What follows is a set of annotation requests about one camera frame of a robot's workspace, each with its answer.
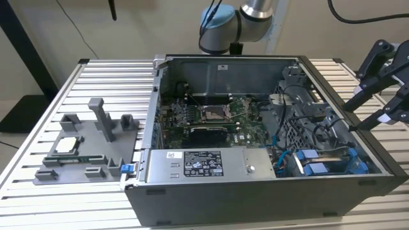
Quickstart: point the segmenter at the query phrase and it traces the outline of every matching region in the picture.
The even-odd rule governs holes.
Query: white wall
[[[0,100],[19,100],[41,90],[0,28]]]
[[[409,0],[333,0],[333,5],[348,19],[409,12]],[[276,54],[341,58],[358,69],[378,39],[397,43],[409,40],[409,18],[344,24],[330,14],[326,0],[290,0]]]
[[[80,58],[94,58],[55,0],[9,0],[51,74],[65,81]],[[117,21],[106,0],[60,0],[100,58],[145,58],[200,53],[200,14],[209,0],[116,0]],[[225,0],[236,7],[241,0]],[[244,46],[262,54],[265,42]]]

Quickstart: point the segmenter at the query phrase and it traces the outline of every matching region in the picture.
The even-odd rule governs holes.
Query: ventilation grille
[[[292,147],[288,148],[288,150],[294,150],[294,149],[310,149],[312,145],[310,143],[305,142],[302,138],[298,135],[298,132],[294,130],[294,128],[290,126],[288,119],[290,117],[296,117],[296,113],[293,113],[289,117],[285,118],[284,120],[284,128],[285,128],[285,133],[286,133],[286,144],[292,145]],[[294,127],[302,134],[304,138],[308,140],[308,135],[305,132],[308,132],[300,122],[300,120],[293,121]]]

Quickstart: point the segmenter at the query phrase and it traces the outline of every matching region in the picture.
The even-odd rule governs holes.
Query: metal slat
[[[102,97],[104,104],[148,103],[149,97]],[[88,104],[90,97],[68,97],[62,104]]]
[[[1,217],[0,227],[13,226],[19,222],[21,225],[36,225],[36,224],[96,221],[96,220],[108,220],[108,219],[133,219],[133,218],[136,218],[136,215],[133,211],[129,212],[129,210],[64,212],[64,213]]]
[[[48,230],[48,229],[69,229],[69,230],[89,230],[89,229],[134,229],[140,226],[137,219],[112,219],[93,220],[80,222],[65,222],[56,224],[37,224],[35,226],[8,226],[0,227],[0,230]],[[138,230],[150,230],[149,228],[137,228]]]
[[[102,97],[102,96],[142,96],[146,97],[152,90],[73,90],[68,97]]]
[[[116,111],[148,111],[149,104],[148,103],[128,103],[128,104],[104,104],[102,108],[105,112],[116,112]],[[59,109],[59,113],[77,113],[77,112],[92,112],[88,108],[88,105],[61,105]]]
[[[153,78],[78,78],[77,84],[86,83],[149,83]]]
[[[109,83],[109,84],[76,84],[72,87],[72,90],[122,90],[122,89],[142,89],[149,90],[152,89],[153,85],[152,83],[140,83],[140,84],[117,84],[117,83]]]

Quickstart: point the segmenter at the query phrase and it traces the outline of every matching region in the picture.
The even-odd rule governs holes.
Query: blue tab
[[[121,173],[133,173],[133,164],[124,164],[121,166]]]
[[[328,173],[328,169],[322,163],[310,163],[304,166],[304,172],[305,175],[316,175],[316,174],[322,174]]]

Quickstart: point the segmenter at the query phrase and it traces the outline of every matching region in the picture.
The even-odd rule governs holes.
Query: black cable
[[[19,147],[17,147],[17,146],[11,145],[11,144],[8,144],[8,143],[5,143],[5,142],[3,142],[3,141],[0,141],[0,144],[7,145],[7,146],[9,146],[9,147],[12,147],[12,148],[15,148],[15,149],[19,149]]]
[[[334,126],[334,124],[336,124],[338,121],[341,121],[341,120],[344,120],[344,118],[336,119],[336,120],[332,122],[332,124],[330,124],[329,126],[317,125],[317,126],[314,127],[314,129],[313,129],[313,134],[312,134],[314,144],[316,144],[316,133],[317,133],[318,129],[322,127],[326,131],[329,131],[329,129]]]
[[[282,125],[284,125],[284,120],[285,120],[285,114],[286,114],[286,102],[285,102],[285,98],[284,98],[284,90],[282,90],[282,113],[281,113],[281,120],[280,120],[280,124],[278,124],[278,128],[277,128],[277,131],[276,131],[276,138],[278,137],[278,133],[282,129]]]
[[[61,8],[61,10],[62,10],[62,12],[64,12],[66,18],[69,19],[72,25],[74,26],[74,28],[76,28],[76,30],[77,30],[77,32],[78,32],[78,35],[80,35],[81,38],[82,38],[84,44],[88,46],[89,50],[90,50],[92,53],[94,54],[96,59],[100,59],[100,57],[98,57],[98,56],[96,55],[96,53],[94,53],[94,50],[93,50],[93,49],[90,48],[90,46],[88,45],[88,43],[86,43],[86,41],[85,41],[85,38],[84,38],[84,36],[82,36],[82,34],[81,34],[81,31],[78,30],[77,25],[74,24],[74,22],[72,21],[70,17],[68,16],[68,14],[66,14],[66,12],[65,12],[65,10],[64,10],[64,7],[62,7],[62,5],[60,4],[59,0],[56,0],[56,2],[57,2],[57,4],[59,4],[59,6],[60,6],[60,8]]]
[[[349,19],[342,18],[338,15],[338,13],[337,13],[337,11],[334,10],[334,7],[333,7],[332,0],[328,0],[328,7],[330,9],[330,12],[332,12],[334,18],[338,21],[341,21],[341,22],[344,22],[346,24],[374,23],[374,22],[380,22],[380,21],[389,20],[389,19],[396,19],[396,18],[409,18],[409,13],[400,13],[400,14],[393,14],[393,15],[377,17],[377,18],[368,18],[368,19],[361,19],[361,20],[349,20]]]
[[[210,12],[210,9],[212,9],[213,4],[214,4],[214,0],[212,0],[209,9],[206,9],[206,12],[205,12],[205,15],[204,15],[204,20],[202,20],[202,23],[200,24],[198,35],[202,34],[204,23],[205,23],[205,21],[206,21],[206,16],[209,15],[209,12]]]
[[[317,125],[317,126],[314,127],[314,129],[313,129],[313,134],[312,134],[312,136],[313,136],[313,143],[314,143],[314,145],[317,144],[316,133],[317,133],[317,131],[318,131],[318,129],[320,129],[321,127],[325,128],[324,126]]]
[[[341,120],[344,120],[344,118],[336,119],[336,120],[332,122],[332,124],[328,126],[328,129],[332,128],[333,125],[334,125],[338,121],[341,121]]]
[[[200,35],[200,37],[198,37],[198,48],[200,48],[200,41],[201,41],[202,36],[204,36],[204,34],[205,34],[205,32],[206,32],[206,25],[209,24],[209,22],[212,21],[212,19],[213,19],[213,17],[214,17],[214,14],[216,14],[216,12],[217,12],[217,10],[218,10],[218,6],[220,6],[221,2],[222,2],[222,0],[218,1],[218,3],[217,3],[217,5],[216,5],[214,9],[213,9],[212,12],[210,12],[210,15],[209,15],[208,19],[204,18],[205,25],[201,27],[201,31],[200,31],[200,33],[198,33],[198,35]]]

